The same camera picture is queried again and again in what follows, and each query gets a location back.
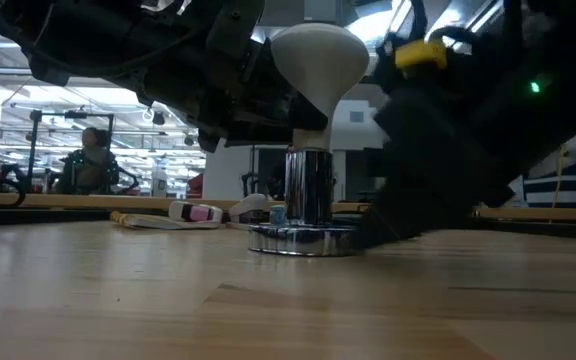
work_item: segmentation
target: seated person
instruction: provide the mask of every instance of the seated person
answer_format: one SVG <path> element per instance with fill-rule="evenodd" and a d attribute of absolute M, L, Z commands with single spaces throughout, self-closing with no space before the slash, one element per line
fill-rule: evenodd
<path fill-rule="evenodd" d="M 81 134 L 83 148 L 68 154 L 57 183 L 60 194 L 105 194 L 119 182 L 115 156 L 108 158 L 108 132 L 90 127 Z"/>

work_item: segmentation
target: metal cylinder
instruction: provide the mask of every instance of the metal cylinder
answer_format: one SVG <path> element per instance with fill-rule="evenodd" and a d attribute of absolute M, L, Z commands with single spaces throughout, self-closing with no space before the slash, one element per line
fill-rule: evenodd
<path fill-rule="evenodd" d="M 332 221 L 332 154 L 301 150 L 286 155 L 286 219 L 293 225 Z"/>

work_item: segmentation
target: black machinery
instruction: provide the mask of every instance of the black machinery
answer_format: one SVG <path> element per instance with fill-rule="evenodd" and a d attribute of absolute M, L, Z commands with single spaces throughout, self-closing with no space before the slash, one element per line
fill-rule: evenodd
<path fill-rule="evenodd" d="M 37 79 L 102 77 L 185 112 L 208 151 L 220 138 L 287 144 L 294 128 L 325 128 L 277 71 L 271 41 L 250 40 L 263 0 L 192 1 L 180 13 L 182 3 L 152 12 L 138 0 L 0 1 L 0 34 L 21 46 Z M 506 184 L 576 134 L 576 3 L 528 1 L 551 22 L 530 46 L 521 0 L 504 0 L 501 34 L 446 27 L 428 42 L 423 2 L 412 4 L 410 36 L 387 37 L 372 75 L 390 96 L 375 120 L 391 142 L 358 248 L 448 226 L 482 201 L 502 204 Z M 447 48 L 444 36 L 472 53 Z"/>

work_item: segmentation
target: chrome base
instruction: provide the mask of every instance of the chrome base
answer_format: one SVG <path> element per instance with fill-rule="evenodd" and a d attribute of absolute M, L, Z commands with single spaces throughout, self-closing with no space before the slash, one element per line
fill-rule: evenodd
<path fill-rule="evenodd" d="M 352 227 L 316 225 L 256 225 L 250 228 L 248 249 L 294 256 L 349 256 Z"/>

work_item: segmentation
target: pink object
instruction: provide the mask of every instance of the pink object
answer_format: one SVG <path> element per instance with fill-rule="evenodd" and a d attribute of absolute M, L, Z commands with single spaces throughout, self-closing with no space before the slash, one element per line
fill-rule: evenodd
<path fill-rule="evenodd" d="M 210 219 L 210 209 L 203 206 L 193 206 L 190 209 L 190 220 L 208 221 Z"/>

